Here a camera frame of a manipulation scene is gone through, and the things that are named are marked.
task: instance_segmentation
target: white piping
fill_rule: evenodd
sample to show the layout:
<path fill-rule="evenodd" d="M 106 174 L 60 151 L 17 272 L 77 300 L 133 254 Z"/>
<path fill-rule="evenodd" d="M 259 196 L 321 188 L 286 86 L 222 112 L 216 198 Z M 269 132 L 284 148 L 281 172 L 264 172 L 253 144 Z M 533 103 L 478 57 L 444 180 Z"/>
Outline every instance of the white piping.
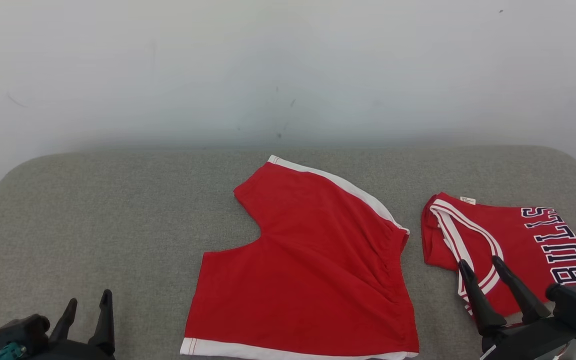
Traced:
<path fill-rule="evenodd" d="M 273 348 L 263 348 L 235 342 L 221 342 L 194 337 L 184 337 L 181 344 L 182 355 L 202 355 L 202 356 L 228 356 L 232 358 L 243 358 L 252 360 L 403 360 L 404 358 L 414 358 L 419 355 L 416 352 L 397 351 L 389 353 L 379 353 L 360 356 L 330 356 L 314 355 L 311 353 L 299 353 L 292 351 L 276 350 Z"/>
<path fill-rule="evenodd" d="M 455 223 L 448 214 L 445 212 L 435 209 L 430 209 L 430 211 L 437 217 L 437 220 L 441 223 L 441 232 L 443 233 L 443 242 L 448 245 L 448 248 L 452 252 L 455 260 L 459 262 L 459 260 L 466 260 L 468 265 L 472 271 L 475 271 L 475 267 L 473 264 L 473 260 L 471 259 L 470 253 L 468 253 L 468 249 L 466 249 L 466 245 L 464 244 L 464 240 L 462 240 L 462 236 L 457 231 L 455 227 Z M 464 280 L 462 279 L 462 273 L 459 272 L 459 276 L 457 276 L 458 283 L 457 283 L 457 294 L 462 296 L 466 302 L 468 302 L 468 296 L 464 295 L 466 292 L 466 286 L 464 285 Z"/>
<path fill-rule="evenodd" d="M 345 178 L 341 178 L 337 175 L 334 175 L 326 171 L 318 170 L 316 168 L 295 164 L 294 162 L 284 160 L 281 157 L 277 157 L 275 155 L 270 155 L 268 162 L 288 169 L 292 169 L 294 171 L 299 171 L 301 173 L 313 173 L 322 176 L 324 178 L 327 178 L 328 180 L 333 182 L 336 186 L 340 187 L 348 194 L 351 194 L 359 198 L 359 200 L 366 203 L 381 218 L 386 219 L 387 221 L 390 221 L 391 223 L 395 224 L 397 228 L 405 230 L 406 234 L 410 234 L 410 230 L 401 226 L 400 224 L 397 223 L 397 221 L 395 221 L 395 218 L 393 218 L 393 215 L 391 214 L 390 211 L 388 211 L 388 209 L 384 206 L 383 203 L 381 203 L 379 200 L 377 200 L 377 198 L 375 198 L 371 194 L 363 191 L 362 189 L 359 189 L 359 187 L 355 186 Z"/>
<path fill-rule="evenodd" d="M 499 243 L 497 242 L 497 240 L 488 231 L 486 231 L 484 228 L 482 228 L 478 224 L 476 224 L 473 221 L 471 221 L 470 219 L 468 219 L 464 214 L 462 214 L 461 211 L 457 210 L 457 208 L 455 208 L 450 203 L 448 203 L 444 200 L 437 199 L 432 203 L 432 205 L 430 205 L 430 210 L 435 215 L 435 217 L 437 217 L 438 220 L 440 218 L 438 216 L 438 213 L 445 213 L 445 214 L 449 215 L 450 217 L 456 219 L 459 223 L 464 225 L 466 228 L 469 228 L 470 230 L 477 231 L 478 233 L 482 234 L 490 246 L 491 256 L 497 255 L 499 258 L 501 258 L 501 260 L 504 259 L 503 251 L 501 250 L 501 246 L 499 246 Z M 455 226 L 454 226 L 454 223 L 452 224 L 452 227 L 450 227 L 448 224 L 442 225 L 441 230 L 444 231 L 444 228 L 448 228 L 447 231 L 450 232 L 450 234 L 452 235 L 452 238 L 455 241 L 460 241 L 463 248 L 464 249 L 466 248 L 466 246 L 464 245 L 464 242 L 462 240 L 461 235 L 459 235 L 457 228 L 455 228 Z M 468 258 L 466 259 L 466 261 L 469 262 L 469 265 L 472 263 L 472 260 L 470 259 L 470 255 L 468 255 Z M 478 283 L 478 285 L 479 285 L 481 291 L 484 294 L 487 294 L 490 290 L 493 289 L 493 287 L 498 283 L 498 281 L 499 281 L 499 274 L 497 273 L 495 267 L 491 265 L 490 271 L 487 273 L 485 278 L 483 278 L 483 280 L 481 280 Z M 457 293 L 461 297 L 466 296 L 466 289 L 464 287 L 464 281 L 462 279 L 462 274 L 460 272 L 459 272 L 459 290 L 457 291 Z"/>

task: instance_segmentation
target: red jersey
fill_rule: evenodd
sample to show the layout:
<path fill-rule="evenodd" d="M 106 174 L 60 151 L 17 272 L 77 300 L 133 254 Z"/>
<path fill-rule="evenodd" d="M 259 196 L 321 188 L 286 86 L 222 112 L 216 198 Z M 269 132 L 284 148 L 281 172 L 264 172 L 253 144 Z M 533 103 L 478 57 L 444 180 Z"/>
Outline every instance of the red jersey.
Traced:
<path fill-rule="evenodd" d="M 400 360 L 419 340 L 409 231 L 347 180 L 271 156 L 235 191 L 261 236 L 203 255 L 181 354 Z"/>
<path fill-rule="evenodd" d="M 553 283 L 576 283 L 576 236 L 551 207 L 473 204 L 439 193 L 423 208 L 423 258 L 459 274 L 457 293 L 468 303 L 457 262 L 466 260 L 490 305 L 503 316 L 519 312 L 492 264 L 497 255 L 546 303 Z M 472 314 L 469 304 L 466 309 Z"/>

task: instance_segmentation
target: printed lettering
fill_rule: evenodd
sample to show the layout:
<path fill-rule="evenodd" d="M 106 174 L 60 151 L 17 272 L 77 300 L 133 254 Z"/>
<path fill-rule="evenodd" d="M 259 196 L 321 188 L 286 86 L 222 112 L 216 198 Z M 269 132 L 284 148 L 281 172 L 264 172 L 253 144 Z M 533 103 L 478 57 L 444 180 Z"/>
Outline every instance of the printed lettering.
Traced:
<path fill-rule="evenodd" d="M 552 209 L 552 207 L 522 207 L 521 216 L 525 218 L 540 217 L 544 214 L 544 210 Z"/>
<path fill-rule="evenodd" d="M 541 250 L 546 254 L 548 264 L 572 262 L 576 260 L 576 244 L 543 244 Z"/>
<path fill-rule="evenodd" d="M 567 225 L 557 225 L 555 226 L 556 230 L 560 230 L 560 232 L 556 234 L 546 234 L 546 235 L 535 235 L 534 241 L 537 243 L 542 243 L 546 240 L 555 240 L 555 239 L 576 239 L 575 233 L 570 230 L 569 226 Z"/>
<path fill-rule="evenodd" d="M 544 210 L 544 212 L 548 214 L 548 219 L 550 220 L 524 223 L 523 225 L 528 229 L 532 229 L 542 225 L 566 224 L 564 223 L 564 220 L 562 220 L 562 217 L 559 214 L 557 214 L 557 211 L 555 211 L 554 209 L 546 209 Z"/>
<path fill-rule="evenodd" d="M 576 266 L 552 268 L 550 269 L 550 273 L 559 284 L 576 283 Z"/>

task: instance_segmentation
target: gray fabric surface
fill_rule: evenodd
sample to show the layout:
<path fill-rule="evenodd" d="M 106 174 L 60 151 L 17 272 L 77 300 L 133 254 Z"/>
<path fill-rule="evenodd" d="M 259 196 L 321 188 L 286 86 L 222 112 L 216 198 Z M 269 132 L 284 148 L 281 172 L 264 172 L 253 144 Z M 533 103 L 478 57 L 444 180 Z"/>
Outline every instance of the gray fabric surface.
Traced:
<path fill-rule="evenodd" d="M 554 207 L 576 232 L 576 161 L 535 146 L 101 152 L 26 162 L 0 183 L 0 326 L 33 313 L 54 325 L 79 301 L 70 338 L 94 332 L 114 293 L 116 357 L 179 360 L 202 253 L 254 241 L 233 189 L 275 154 L 336 174 L 379 199 L 411 234 L 402 271 L 418 359 L 475 359 L 457 276 L 423 261 L 420 214 L 438 192 L 499 206 Z"/>

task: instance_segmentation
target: red fabric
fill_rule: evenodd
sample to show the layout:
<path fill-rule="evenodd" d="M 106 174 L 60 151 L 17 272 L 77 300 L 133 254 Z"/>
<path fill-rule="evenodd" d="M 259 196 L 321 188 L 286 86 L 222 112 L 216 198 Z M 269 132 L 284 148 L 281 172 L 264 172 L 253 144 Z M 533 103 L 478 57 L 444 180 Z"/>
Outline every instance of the red fabric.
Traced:
<path fill-rule="evenodd" d="M 472 223 L 487 231 L 499 244 L 503 261 L 508 268 L 542 302 L 548 301 L 546 299 L 548 285 L 555 282 L 562 284 L 576 282 L 576 237 L 574 234 L 566 235 L 562 228 L 557 228 L 567 225 L 555 210 L 548 207 L 502 207 L 479 203 L 473 205 L 445 193 L 433 196 L 423 209 L 423 258 L 427 264 L 458 273 L 457 260 L 464 257 L 461 253 L 455 255 L 444 241 L 444 233 L 438 225 L 438 218 L 431 211 L 431 206 L 436 207 L 438 201 L 449 203 Z M 481 281 L 494 268 L 492 265 L 494 251 L 482 233 L 467 227 L 455 216 L 451 218 L 472 260 L 482 288 Z M 501 280 L 496 282 L 486 294 L 486 298 L 494 310 L 503 316 L 520 310 L 510 290 Z"/>
<path fill-rule="evenodd" d="M 204 253 L 186 338 L 329 356 L 418 353 L 400 269 L 405 230 L 326 177 L 270 162 L 234 193 L 261 236 Z"/>

